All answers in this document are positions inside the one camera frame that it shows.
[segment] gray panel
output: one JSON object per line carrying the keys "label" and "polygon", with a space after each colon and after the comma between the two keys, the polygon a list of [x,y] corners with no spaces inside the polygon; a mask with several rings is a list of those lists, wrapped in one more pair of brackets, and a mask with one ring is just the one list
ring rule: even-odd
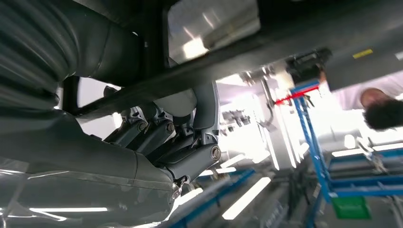
{"label": "gray panel", "polygon": [[78,176],[68,171],[1,171],[1,217],[7,227],[133,226],[163,220],[172,208],[169,186],[150,189],[133,187],[122,180],[111,183],[113,178],[99,175],[82,174],[85,180]]}

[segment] yellow label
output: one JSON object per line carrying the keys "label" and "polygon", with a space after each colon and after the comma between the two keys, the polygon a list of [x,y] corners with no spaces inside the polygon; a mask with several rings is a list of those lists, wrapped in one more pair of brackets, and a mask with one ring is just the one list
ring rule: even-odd
{"label": "yellow label", "polygon": [[372,49],[367,49],[367,50],[365,50],[365,51],[358,52],[357,54],[354,54],[354,55],[353,55],[353,58],[355,58],[355,59],[361,58],[361,57],[370,55],[370,54],[372,54],[372,53],[373,53]]}

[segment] person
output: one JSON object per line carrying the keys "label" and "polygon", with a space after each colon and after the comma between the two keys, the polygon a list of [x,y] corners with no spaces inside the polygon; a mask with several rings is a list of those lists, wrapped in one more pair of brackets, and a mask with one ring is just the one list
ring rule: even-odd
{"label": "person", "polygon": [[[320,75],[326,83],[325,72]],[[403,101],[396,97],[403,93],[403,71],[368,82],[335,90],[332,96],[343,110],[364,109],[364,119],[374,130],[403,126]]]}

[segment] metal rod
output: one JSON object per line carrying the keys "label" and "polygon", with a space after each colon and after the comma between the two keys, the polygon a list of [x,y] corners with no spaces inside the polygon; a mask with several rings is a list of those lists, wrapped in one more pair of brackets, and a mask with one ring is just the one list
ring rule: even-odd
{"label": "metal rod", "polygon": [[294,99],[294,103],[295,103],[295,108],[298,113],[299,121],[301,123],[302,131],[304,132],[305,140],[307,141],[309,148],[310,148],[309,155],[311,156],[312,162],[314,164],[315,171],[316,171],[316,174],[318,177],[318,181],[319,181],[320,185],[322,186],[323,196],[324,196],[326,202],[330,202],[328,184],[327,184],[325,176],[323,175],[323,172],[322,172],[322,167],[321,167],[322,165],[321,165],[320,161],[318,161],[319,157],[316,155],[317,154],[315,151],[316,148],[313,145],[311,135],[307,130],[305,118],[304,118],[304,116],[302,114],[302,110],[301,110],[300,100]]}
{"label": "metal rod", "polygon": [[313,143],[313,145],[315,147],[315,152],[316,152],[317,156],[319,157],[319,161],[321,163],[321,166],[322,166],[322,169],[323,169],[323,172],[324,172],[324,175],[325,175],[325,179],[330,181],[329,171],[327,169],[327,166],[326,166],[326,163],[325,163],[325,158],[323,157],[323,153],[322,153],[322,151],[321,151],[321,149],[319,147],[319,142],[317,140],[314,128],[312,126],[311,119],[309,117],[307,104],[305,103],[304,98],[300,97],[298,99],[299,99],[299,101],[301,103],[303,114],[305,116],[305,119],[306,119],[307,124],[308,124],[308,128],[309,128],[310,133],[311,133],[311,140],[312,140],[312,143]]}
{"label": "metal rod", "polygon": [[266,81],[264,78],[262,78],[262,79],[260,80],[260,82],[261,82],[261,84],[262,84],[262,86],[263,86],[263,91],[264,91],[264,94],[265,94],[265,98],[266,98],[267,104],[268,104],[270,107],[273,107],[274,100],[273,100],[273,97],[271,96],[270,88],[269,88],[269,86],[268,86],[268,84],[267,84],[267,81]]}

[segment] ceiling light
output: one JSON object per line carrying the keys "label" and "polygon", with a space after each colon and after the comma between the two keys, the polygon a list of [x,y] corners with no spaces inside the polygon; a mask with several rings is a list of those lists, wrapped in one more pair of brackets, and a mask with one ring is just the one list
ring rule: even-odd
{"label": "ceiling light", "polygon": [[178,205],[182,205],[182,204],[188,202],[189,200],[195,198],[197,195],[199,195],[202,192],[203,192],[203,189],[198,188],[198,189],[195,189],[195,190],[192,190],[192,191],[186,193],[185,195],[181,196],[178,199]]}
{"label": "ceiling light", "polygon": [[108,211],[107,208],[30,208],[31,211],[42,212],[99,212]]}
{"label": "ceiling light", "polygon": [[350,134],[346,134],[344,136],[344,146],[348,149],[354,149],[355,148],[355,138],[354,136]]}
{"label": "ceiling light", "polygon": [[199,177],[202,177],[202,176],[210,176],[210,175],[213,175],[213,171],[211,171],[211,170],[205,170],[205,171],[203,171],[203,172],[200,173]]}
{"label": "ceiling light", "polygon": [[232,220],[243,211],[243,209],[252,202],[254,198],[270,183],[271,179],[268,177],[261,178],[255,185],[252,186],[243,196],[239,198],[224,214],[222,217],[226,220]]}
{"label": "ceiling light", "polygon": [[239,154],[239,155],[229,159],[228,161],[224,162],[220,166],[221,166],[221,168],[227,168],[227,167],[232,166],[233,164],[235,164],[235,163],[237,163],[237,162],[239,162],[239,161],[241,161],[243,159],[245,159],[245,155]]}
{"label": "ceiling light", "polygon": [[204,47],[203,41],[200,37],[187,42],[182,49],[187,59],[201,56],[209,51]]}
{"label": "ceiling light", "polygon": [[259,156],[256,156],[252,162],[255,164],[261,163],[263,160],[265,160],[266,158],[268,158],[270,156],[270,153],[268,151],[266,151],[264,154],[260,154]]}
{"label": "ceiling light", "polygon": [[393,150],[393,149],[400,149],[403,147],[403,143],[395,143],[383,146],[374,146],[372,147],[374,150],[377,151],[385,151],[385,150]]}
{"label": "ceiling light", "polygon": [[115,127],[119,128],[122,125],[122,116],[119,113],[113,113],[112,114],[113,119],[114,119],[114,123],[115,123]]}
{"label": "ceiling light", "polygon": [[[235,172],[237,169],[235,169],[234,167],[228,167],[228,168],[224,168],[224,169],[216,169],[217,173],[228,173],[228,172]],[[203,171],[199,177],[202,176],[210,176],[213,175],[213,171],[211,170],[205,170]]]}
{"label": "ceiling light", "polygon": [[332,155],[335,157],[343,157],[343,156],[360,154],[360,153],[364,153],[364,151],[361,149],[352,149],[352,150],[345,150],[345,151],[336,151],[336,152],[333,152]]}

